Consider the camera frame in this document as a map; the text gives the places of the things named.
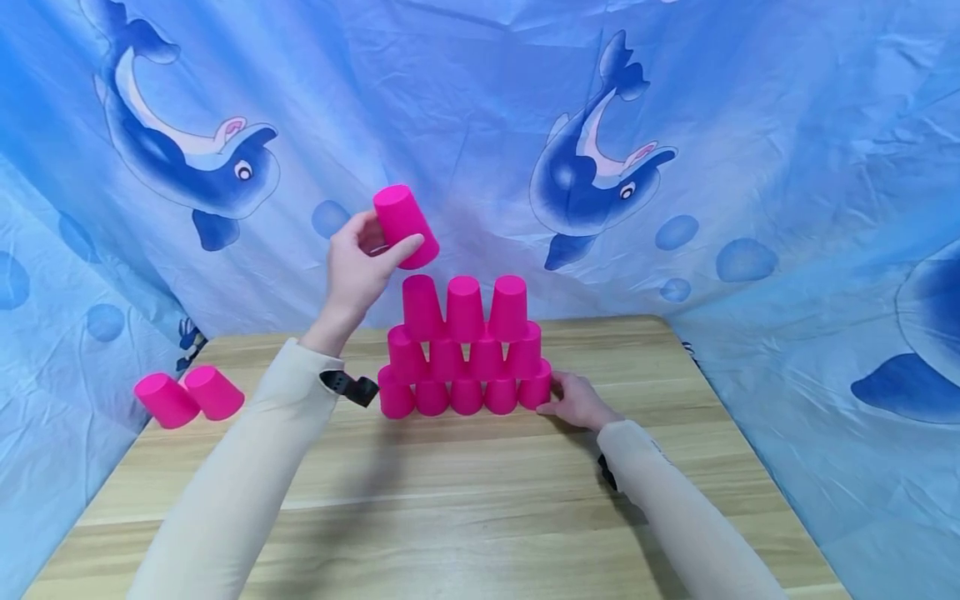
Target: cartoon dolphin print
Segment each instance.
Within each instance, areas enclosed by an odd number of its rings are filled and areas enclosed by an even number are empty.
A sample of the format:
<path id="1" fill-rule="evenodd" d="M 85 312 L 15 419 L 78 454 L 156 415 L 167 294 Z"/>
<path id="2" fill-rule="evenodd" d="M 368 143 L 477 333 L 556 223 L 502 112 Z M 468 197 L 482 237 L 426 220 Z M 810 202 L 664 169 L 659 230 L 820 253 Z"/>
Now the cartoon dolphin print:
<path id="1" fill-rule="evenodd" d="M 861 402 L 912 420 L 960 423 L 960 240 L 921 261 L 896 296 L 909 350 L 851 384 Z"/>
<path id="2" fill-rule="evenodd" d="M 276 190 L 279 165 L 265 147 L 276 130 L 247 125 L 243 117 L 227 119 L 212 137 L 171 127 L 147 106 L 134 67 L 137 57 L 170 64 L 180 57 L 179 46 L 163 40 L 147 21 L 128 20 L 122 3 L 81 0 L 81 9 L 109 44 L 94 85 L 114 149 L 144 185 L 193 208 L 205 250 L 229 246 L 240 236 L 237 221 Z"/>
<path id="3" fill-rule="evenodd" d="M 563 114 L 547 136 L 530 181 L 530 206 L 556 235 L 543 265 L 555 271 L 587 255 L 602 231 L 646 206 L 660 187 L 660 167 L 677 149 L 645 144 L 625 160 L 604 156 L 597 134 L 615 97 L 631 102 L 650 86 L 643 67 L 630 63 L 627 34 L 613 35 L 600 58 L 600 91 L 572 118 Z"/>

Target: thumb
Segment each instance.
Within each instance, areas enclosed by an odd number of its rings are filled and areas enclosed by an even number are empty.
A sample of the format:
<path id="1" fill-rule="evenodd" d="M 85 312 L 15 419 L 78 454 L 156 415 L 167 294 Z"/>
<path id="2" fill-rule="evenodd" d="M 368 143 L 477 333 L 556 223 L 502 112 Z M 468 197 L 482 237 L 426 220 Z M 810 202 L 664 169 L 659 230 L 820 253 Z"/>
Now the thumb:
<path id="1" fill-rule="evenodd" d="M 557 404 L 560 402 L 546 402 L 537 407 L 538 415 L 556 415 L 557 414 Z"/>
<path id="2" fill-rule="evenodd" d="M 423 234 L 414 233 L 409 237 L 405 237 L 386 252 L 380 254 L 379 258 L 390 264 L 391 271 L 395 269 L 401 262 L 410 258 L 410 256 L 417 251 L 417 249 L 423 245 Z"/>

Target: wooden table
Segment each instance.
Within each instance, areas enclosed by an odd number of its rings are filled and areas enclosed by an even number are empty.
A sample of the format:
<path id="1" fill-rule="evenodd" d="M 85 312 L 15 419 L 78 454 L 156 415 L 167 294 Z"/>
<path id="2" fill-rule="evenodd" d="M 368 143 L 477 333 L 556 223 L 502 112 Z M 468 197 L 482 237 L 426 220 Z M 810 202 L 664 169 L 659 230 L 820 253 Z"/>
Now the wooden table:
<path id="1" fill-rule="evenodd" d="M 554 322 L 543 335 L 554 367 L 587 375 L 648 428 L 792 598 L 849 600 L 667 325 Z M 214 340 L 201 362 L 250 393 L 285 338 Z M 376 374 L 383 339 L 355 336 L 345 353 L 351 374 Z M 123 597 L 164 514 L 228 425 L 151 423 L 27 598 Z M 523 409 L 393 422 L 375 404 L 341 402 L 244 597 L 686 598 L 642 515 L 598 478 L 596 456 L 590 434 Z"/>

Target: pink plastic cup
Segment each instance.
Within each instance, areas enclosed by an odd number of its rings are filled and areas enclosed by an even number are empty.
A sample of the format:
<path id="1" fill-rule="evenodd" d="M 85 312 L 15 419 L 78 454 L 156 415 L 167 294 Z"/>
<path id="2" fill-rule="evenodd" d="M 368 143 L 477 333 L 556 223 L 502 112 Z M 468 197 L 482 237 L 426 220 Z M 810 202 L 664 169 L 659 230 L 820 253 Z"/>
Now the pink plastic cup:
<path id="1" fill-rule="evenodd" d="M 417 384 L 417 410 L 425 417 L 442 415 L 450 405 L 450 394 L 442 381 L 429 379 Z"/>
<path id="2" fill-rule="evenodd" d="M 483 408 L 483 389 L 476 379 L 454 379 L 450 383 L 450 406 L 458 415 L 476 415 Z"/>
<path id="3" fill-rule="evenodd" d="M 440 253 L 440 244 L 426 224 L 413 192 L 406 185 L 385 187 L 373 196 L 373 210 L 383 228 L 387 246 L 416 233 L 423 235 L 423 244 L 409 258 L 400 263 L 400 269 L 413 271 L 425 267 Z"/>
<path id="4" fill-rule="evenodd" d="M 479 342 L 470 344 L 470 376 L 478 381 L 499 379 L 505 373 L 503 368 L 503 346 L 490 336 L 484 336 Z"/>
<path id="5" fill-rule="evenodd" d="M 453 381 L 467 376 L 464 349 L 451 340 L 442 338 L 430 342 L 430 378 L 434 381 Z"/>
<path id="6" fill-rule="evenodd" d="M 200 414 L 200 405 L 179 383 L 163 372 L 140 379 L 133 386 L 133 394 L 164 429 L 183 427 Z"/>
<path id="7" fill-rule="evenodd" d="M 446 329 L 458 344 L 471 344 L 483 337 L 483 298 L 480 282 L 456 276 L 446 286 Z"/>
<path id="8" fill-rule="evenodd" d="M 380 386 L 380 412 L 387 419 L 404 419 L 414 412 L 417 406 L 414 391 L 408 385 L 396 383 L 393 367 L 386 365 L 376 376 Z"/>
<path id="9" fill-rule="evenodd" d="M 550 401 L 550 375 L 553 368 L 546 359 L 541 358 L 537 375 L 520 381 L 520 388 L 516 392 L 520 406 L 528 410 L 537 410 L 541 404 Z"/>
<path id="10" fill-rule="evenodd" d="M 527 284 L 516 275 L 499 278 L 493 285 L 490 334 L 497 342 L 512 344 L 527 333 Z"/>
<path id="11" fill-rule="evenodd" d="M 413 385 L 429 375 L 423 348 L 410 337 L 406 325 L 397 325 L 387 332 L 387 351 L 397 383 Z"/>
<path id="12" fill-rule="evenodd" d="M 429 342 L 444 336 L 444 316 L 433 277 L 414 275 L 403 281 L 403 324 L 414 342 Z"/>
<path id="13" fill-rule="evenodd" d="M 516 380 L 494 379 L 487 382 L 484 397 L 487 409 L 495 415 L 509 415 L 516 408 Z"/>
<path id="14" fill-rule="evenodd" d="M 243 406 L 243 392 L 211 365 L 189 372 L 183 385 L 210 420 L 229 419 Z"/>
<path id="15" fill-rule="evenodd" d="M 528 321 L 523 338 L 507 348 L 507 372 L 511 377 L 530 379 L 537 376 L 540 370 L 540 339 L 540 326 Z"/>

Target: dolphin tail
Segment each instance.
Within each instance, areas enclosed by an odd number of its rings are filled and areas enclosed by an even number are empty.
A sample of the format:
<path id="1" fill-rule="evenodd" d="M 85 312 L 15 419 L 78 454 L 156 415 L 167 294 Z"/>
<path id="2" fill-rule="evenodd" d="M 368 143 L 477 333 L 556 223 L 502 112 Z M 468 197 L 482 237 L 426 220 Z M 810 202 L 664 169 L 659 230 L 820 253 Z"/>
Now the dolphin tail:
<path id="1" fill-rule="evenodd" d="M 127 7 L 113 0 L 80 0 L 80 8 L 112 47 L 133 48 L 133 52 L 158 64 L 168 64 L 180 56 L 180 47 L 156 32 L 143 19 L 127 20 Z"/>
<path id="2" fill-rule="evenodd" d="M 556 271 L 561 267 L 577 262 L 590 252 L 595 235 L 563 235 L 558 233 L 550 240 L 550 252 L 546 256 L 543 268 L 547 271 Z"/>
<path id="3" fill-rule="evenodd" d="M 240 224 L 233 219 L 193 211 L 193 226 L 200 236 L 200 245 L 207 252 L 222 250 L 240 238 Z"/>
<path id="4" fill-rule="evenodd" d="M 627 49 L 627 33 L 623 30 L 613 34 L 600 57 L 600 77 L 604 87 L 616 90 L 616 95 L 630 102 L 643 94 L 650 82 L 643 79 L 643 65 L 629 64 L 634 55 Z"/>

